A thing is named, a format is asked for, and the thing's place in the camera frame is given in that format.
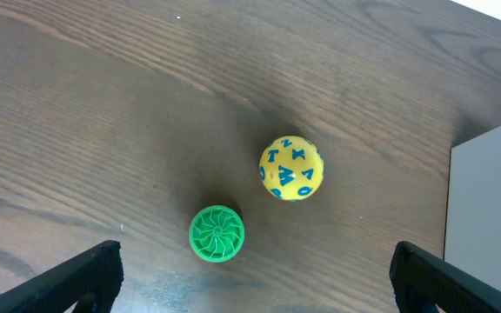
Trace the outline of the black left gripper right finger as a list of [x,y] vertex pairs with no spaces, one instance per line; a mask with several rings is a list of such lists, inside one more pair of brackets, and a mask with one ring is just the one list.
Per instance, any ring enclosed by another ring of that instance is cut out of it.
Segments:
[[396,245],[389,277],[402,313],[501,312],[501,291],[407,241]]

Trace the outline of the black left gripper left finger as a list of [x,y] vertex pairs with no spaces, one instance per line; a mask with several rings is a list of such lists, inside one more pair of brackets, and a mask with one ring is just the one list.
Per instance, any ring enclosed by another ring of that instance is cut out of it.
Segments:
[[118,241],[104,241],[0,295],[0,313],[110,312],[124,269]]

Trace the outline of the yellow ball with blue letters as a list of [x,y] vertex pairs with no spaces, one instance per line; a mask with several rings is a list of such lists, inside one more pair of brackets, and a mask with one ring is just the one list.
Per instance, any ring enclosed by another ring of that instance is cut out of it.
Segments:
[[324,180],[324,159],[315,144],[297,136],[275,139],[259,161],[264,187],[276,198],[301,201],[313,195]]

